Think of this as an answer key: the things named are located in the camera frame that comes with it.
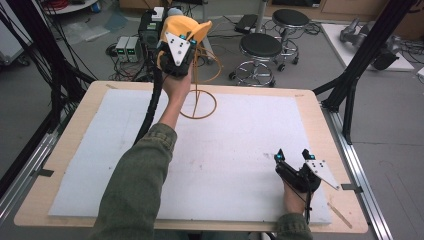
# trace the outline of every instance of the table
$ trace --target table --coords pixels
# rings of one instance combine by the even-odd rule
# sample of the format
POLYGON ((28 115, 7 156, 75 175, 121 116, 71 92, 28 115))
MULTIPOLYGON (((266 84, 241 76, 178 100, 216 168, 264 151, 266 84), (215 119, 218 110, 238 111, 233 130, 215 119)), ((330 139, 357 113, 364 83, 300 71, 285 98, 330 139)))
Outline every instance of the table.
MULTIPOLYGON (((321 24, 324 34, 330 41, 331 46, 336 52, 342 64, 347 67, 352 61, 353 57, 356 54, 358 48, 354 47, 350 42, 341 42, 340 41, 340 31, 345 29, 347 25, 337 25, 337 24, 321 24)), ((359 27, 356 27, 356 34, 360 31, 359 27)), ((402 56, 399 52, 396 54, 399 58, 393 62, 388 68, 384 69, 385 71, 399 71, 399 72, 409 72, 414 70, 414 67, 402 56)), ((374 70, 371 65, 368 66, 367 70, 374 70)))
POLYGON ((46 9, 45 12, 49 15, 58 15, 58 14, 64 14, 64 13, 70 13, 79 11, 81 9, 90 7, 91 5, 97 3, 98 0, 87 0, 84 4, 69 4, 64 9, 53 11, 53 9, 46 9))
MULTIPOLYGON (((48 216, 50 206, 59 189, 61 179, 69 161, 75 154, 79 143, 96 113, 102 98, 108 89, 149 90, 150 83, 97 81, 91 84, 84 99, 74 113, 71 121, 58 141, 54 151, 46 162, 44 169, 53 170, 51 177, 39 176, 26 199, 15 216, 15 224, 19 226, 66 226, 91 227, 95 218, 51 217, 48 216)), ((336 144, 321 112, 318 101, 310 90, 267 89, 229 86, 200 86, 200 89, 211 93, 250 94, 268 96, 294 97, 311 152, 321 156, 331 166, 331 170, 339 183, 350 183, 346 170, 340 160, 336 144)), ((311 225, 314 232, 364 233, 368 226, 362 209, 353 191, 335 191, 327 184, 325 189, 328 206, 333 223, 329 225, 311 225)), ((228 231, 275 231, 275 224, 263 222, 222 222, 222 221, 173 221, 157 220, 158 229, 187 230, 228 230, 228 231)))

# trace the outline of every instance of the desk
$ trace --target desk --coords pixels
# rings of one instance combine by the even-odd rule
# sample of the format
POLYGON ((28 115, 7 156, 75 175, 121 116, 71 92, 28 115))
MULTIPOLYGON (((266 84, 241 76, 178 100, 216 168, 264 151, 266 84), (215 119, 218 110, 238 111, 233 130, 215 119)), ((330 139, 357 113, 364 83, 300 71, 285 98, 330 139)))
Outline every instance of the desk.
MULTIPOLYGON (((53 170, 51 177, 39 176, 27 195, 17 215, 15 223, 19 226, 67 226, 91 227, 95 218, 51 217, 48 211, 59 189, 63 173, 75 154, 79 143, 94 117, 103 96, 108 89, 149 90, 150 83, 97 81, 91 84, 80 106, 74 113, 62 137, 58 141, 44 168, 53 170)), ((330 165, 339 183, 350 183, 330 130, 321 112, 318 101, 312 91, 293 89, 266 89, 249 87, 205 86, 202 90, 211 93, 250 94, 294 97, 311 152, 322 157, 330 165)), ((325 188, 328 206, 333 223, 329 225, 311 225, 314 232, 364 233, 368 226, 353 191, 335 191, 327 184, 325 188)), ((172 221, 157 220, 158 229, 188 230, 232 230, 232 231, 275 231, 275 224, 263 222, 222 222, 222 221, 172 221)))

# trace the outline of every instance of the equipment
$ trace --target equipment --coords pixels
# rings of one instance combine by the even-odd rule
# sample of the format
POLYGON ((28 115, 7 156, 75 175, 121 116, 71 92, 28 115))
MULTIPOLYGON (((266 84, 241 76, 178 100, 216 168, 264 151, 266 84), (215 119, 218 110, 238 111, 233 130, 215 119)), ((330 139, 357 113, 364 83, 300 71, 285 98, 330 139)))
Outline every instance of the equipment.
POLYGON ((116 44, 116 53, 118 54, 119 61, 121 62, 128 62, 128 57, 125 48, 127 47, 129 39, 129 37, 120 37, 118 43, 116 44))
POLYGON ((138 36, 142 44, 145 44, 147 49, 155 49, 159 42, 159 35, 162 30, 162 21, 154 21, 152 16, 156 12, 147 11, 143 14, 138 27, 138 36))
POLYGON ((186 41, 186 36, 178 37, 170 32, 166 32, 165 36, 168 44, 161 42, 159 47, 164 51, 164 54, 160 56, 160 67, 164 73, 183 77, 188 74, 197 41, 194 39, 186 41))
MULTIPOLYGON (((340 32, 341 42, 350 42, 354 47, 359 48, 364 42, 365 38, 370 33, 375 22, 371 21, 364 25, 358 34, 356 34, 356 27, 358 26, 359 18, 355 18, 352 23, 340 32)), ((399 59, 396 54, 401 50, 400 37, 391 35, 386 44, 380 48, 375 59, 370 63, 377 70, 387 69, 394 61, 399 59)))
POLYGON ((138 37, 130 37, 125 50, 129 62, 138 62, 141 59, 140 39, 138 37))
POLYGON ((331 185, 334 189, 338 190, 340 187, 331 174, 329 168, 325 164, 325 160, 316 160, 315 155, 309 153, 307 149, 303 150, 302 156, 305 163, 299 171, 296 171, 289 164, 285 162, 283 150, 279 150, 274 155, 274 160, 277 163, 275 171, 283 181, 288 183, 295 190, 300 193, 307 193, 305 219, 309 223, 309 211, 312 193, 315 192, 321 184, 321 179, 331 185))
POLYGON ((244 15, 236 24, 234 31, 249 34, 255 28, 258 16, 255 14, 244 15))
POLYGON ((155 7, 153 9, 153 11, 154 11, 154 13, 152 14, 152 21, 153 22, 162 22, 163 17, 164 17, 163 10, 164 10, 163 7, 155 7))

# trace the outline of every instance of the green sleeve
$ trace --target green sleeve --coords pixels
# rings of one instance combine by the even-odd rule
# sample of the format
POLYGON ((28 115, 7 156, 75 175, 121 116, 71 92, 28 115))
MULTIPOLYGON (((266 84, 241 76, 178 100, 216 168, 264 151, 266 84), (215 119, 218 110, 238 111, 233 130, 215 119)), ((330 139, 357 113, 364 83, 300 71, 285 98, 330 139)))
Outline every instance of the green sleeve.
POLYGON ((172 128, 155 124, 122 156, 102 197, 89 239, 153 239, 176 139, 172 128))
POLYGON ((311 230, 302 214, 289 213, 278 219, 278 240, 309 240, 313 239, 311 230))

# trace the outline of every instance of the hand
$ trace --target hand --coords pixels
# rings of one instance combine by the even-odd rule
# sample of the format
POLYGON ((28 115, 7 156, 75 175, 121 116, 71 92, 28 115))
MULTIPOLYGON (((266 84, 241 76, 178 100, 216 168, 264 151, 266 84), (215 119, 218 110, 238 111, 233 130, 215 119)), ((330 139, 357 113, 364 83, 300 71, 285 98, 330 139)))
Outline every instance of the hand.
POLYGON ((305 201, 307 193, 295 191, 288 183, 284 181, 284 207, 286 213, 303 214, 305 211, 305 201))
POLYGON ((168 104, 184 103, 187 94, 190 92, 190 84, 193 74, 193 63, 190 63, 187 76, 182 79, 176 79, 174 76, 168 75, 164 79, 163 90, 168 95, 168 104))

